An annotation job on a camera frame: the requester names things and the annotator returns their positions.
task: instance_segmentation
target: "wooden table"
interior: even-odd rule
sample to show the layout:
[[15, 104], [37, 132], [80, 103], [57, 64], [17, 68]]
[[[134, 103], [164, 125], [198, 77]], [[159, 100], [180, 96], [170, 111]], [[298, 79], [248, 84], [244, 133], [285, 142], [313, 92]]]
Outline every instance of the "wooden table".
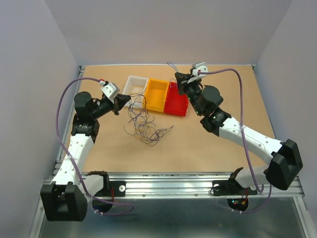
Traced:
[[[190, 66], [178, 65], [180, 72], [188, 73]], [[269, 137], [273, 131], [259, 91], [254, 72], [249, 65], [209, 65], [209, 71], [233, 67], [241, 74], [244, 92], [244, 123]], [[169, 81], [174, 69], [167, 65], [109, 65], [87, 66], [84, 76], [103, 78], [114, 82], [123, 91], [129, 75]], [[224, 72], [203, 78], [203, 85], [213, 85], [224, 98], [221, 108], [239, 120], [239, 81], [235, 73]], [[100, 98], [100, 86], [92, 81], [82, 82], [80, 91], [88, 91]], [[108, 172], [228, 172], [238, 167], [247, 167], [244, 149], [231, 141], [206, 132], [191, 105], [186, 117], [169, 116], [150, 112], [155, 117], [157, 128], [174, 125], [155, 146], [149, 146], [134, 136], [128, 125], [127, 108], [119, 116], [108, 113], [99, 119], [100, 130], [84, 167], [84, 171], [104, 170]], [[251, 154], [254, 166], [263, 161]]]

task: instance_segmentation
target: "orange bin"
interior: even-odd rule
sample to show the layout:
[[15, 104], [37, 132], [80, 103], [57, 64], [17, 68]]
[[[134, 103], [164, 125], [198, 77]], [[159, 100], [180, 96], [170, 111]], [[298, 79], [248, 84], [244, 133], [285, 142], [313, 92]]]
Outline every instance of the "orange bin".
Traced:
[[147, 103], [147, 109], [163, 113], [166, 101], [166, 95], [169, 87], [168, 81], [162, 81], [150, 78], [144, 96]]

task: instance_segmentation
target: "gray wall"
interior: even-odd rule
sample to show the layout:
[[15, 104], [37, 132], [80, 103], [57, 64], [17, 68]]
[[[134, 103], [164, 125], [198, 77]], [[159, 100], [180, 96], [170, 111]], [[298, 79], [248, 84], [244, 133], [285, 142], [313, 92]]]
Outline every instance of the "gray wall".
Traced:
[[46, 0], [79, 64], [256, 63], [292, 0]]
[[[19, 238], [53, 169], [56, 106], [78, 67], [43, 0], [1, 1], [0, 22], [0, 237]], [[68, 94], [61, 127], [70, 105]]]
[[305, 202], [317, 227], [317, 1], [294, 0], [256, 75], [277, 138], [298, 142]]

